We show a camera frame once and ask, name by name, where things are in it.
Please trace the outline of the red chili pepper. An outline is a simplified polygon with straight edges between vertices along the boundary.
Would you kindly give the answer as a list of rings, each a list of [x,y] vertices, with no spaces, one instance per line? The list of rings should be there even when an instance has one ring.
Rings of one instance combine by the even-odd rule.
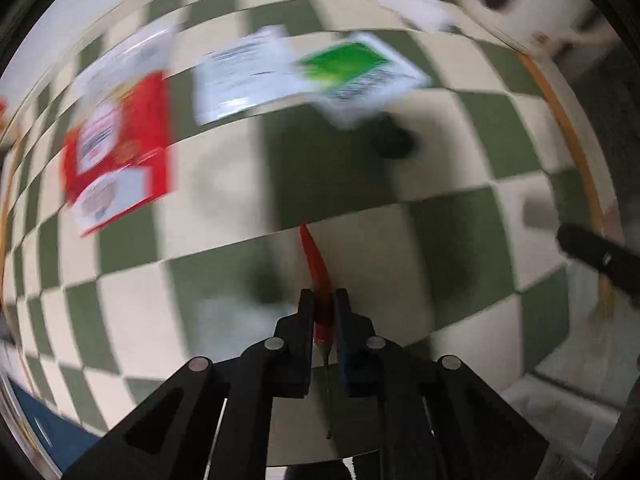
[[[300,241],[311,278],[316,313],[314,314],[314,344],[318,347],[324,366],[329,365],[334,341],[335,309],[333,285],[326,263],[306,224],[298,228]]]

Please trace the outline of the green white sachet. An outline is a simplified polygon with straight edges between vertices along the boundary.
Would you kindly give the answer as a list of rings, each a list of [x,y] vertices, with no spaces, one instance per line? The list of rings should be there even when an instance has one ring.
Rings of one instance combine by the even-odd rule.
[[[306,54],[297,67],[310,84],[311,101],[340,129],[353,129],[432,77],[368,32],[354,32]]]

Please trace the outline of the white medicine granule sachet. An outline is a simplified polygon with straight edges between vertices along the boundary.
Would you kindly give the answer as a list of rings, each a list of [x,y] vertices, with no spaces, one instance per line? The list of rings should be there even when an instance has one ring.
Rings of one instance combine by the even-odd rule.
[[[194,67],[193,82],[194,117],[201,126],[312,90],[281,25],[206,54]]]

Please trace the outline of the dark green bottle cap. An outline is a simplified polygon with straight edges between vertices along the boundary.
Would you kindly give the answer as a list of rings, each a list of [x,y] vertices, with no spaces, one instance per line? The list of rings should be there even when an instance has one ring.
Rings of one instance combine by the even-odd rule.
[[[372,148],[385,159],[404,159],[416,147],[411,133],[389,114],[378,116],[370,123],[369,139]]]

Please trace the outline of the white pink electric kettle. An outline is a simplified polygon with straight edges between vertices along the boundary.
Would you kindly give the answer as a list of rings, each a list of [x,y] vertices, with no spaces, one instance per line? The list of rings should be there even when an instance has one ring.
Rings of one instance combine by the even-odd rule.
[[[617,38],[608,22],[581,32],[590,0],[456,0],[480,26],[530,56],[552,54],[562,44],[595,46]]]

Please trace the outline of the red snack package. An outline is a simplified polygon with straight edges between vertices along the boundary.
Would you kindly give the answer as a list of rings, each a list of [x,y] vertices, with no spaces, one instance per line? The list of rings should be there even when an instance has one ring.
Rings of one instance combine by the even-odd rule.
[[[168,84],[159,70],[89,107],[63,145],[65,201],[81,237],[170,191]]]

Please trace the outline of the green white checkered mat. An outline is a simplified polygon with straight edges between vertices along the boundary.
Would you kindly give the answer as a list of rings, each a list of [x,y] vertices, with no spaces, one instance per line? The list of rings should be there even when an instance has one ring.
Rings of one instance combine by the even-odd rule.
[[[80,236],[62,189],[72,85],[120,40],[168,15],[171,190]],[[432,78],[390,110],[416,140],[386,160],[304,98],[199,124],[204,54],[283,25],[306,54],[370,32]],[[3,195],[2,297],[11,379],[99,434],[190,356],[230,359],[267,337],[309,283],[306,224],[333,283],[385,337],[455,353],[489,385],[529,370],[561,379],[564,341],[599,298],[597,277],[534,225],[589,221],[555,106],[524,58],[464,13],[426,34],[371,0],[145,0],[37,74]]]

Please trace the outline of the white folded tissue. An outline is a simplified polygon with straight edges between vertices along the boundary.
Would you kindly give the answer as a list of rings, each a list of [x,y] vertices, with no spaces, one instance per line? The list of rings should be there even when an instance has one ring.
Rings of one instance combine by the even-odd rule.
[[[422,32],[443,32],[456,24],[438,0],[374,0]]]

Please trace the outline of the clear plastic food bag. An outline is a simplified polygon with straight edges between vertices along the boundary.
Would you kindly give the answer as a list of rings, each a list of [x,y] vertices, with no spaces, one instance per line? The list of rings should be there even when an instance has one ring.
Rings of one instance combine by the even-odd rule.
[[[82,106],[93,106],[119,87],[132,87],[144,76],[168,69],[179,22],[165,15],[138,29],[91,63],[73,83]]]

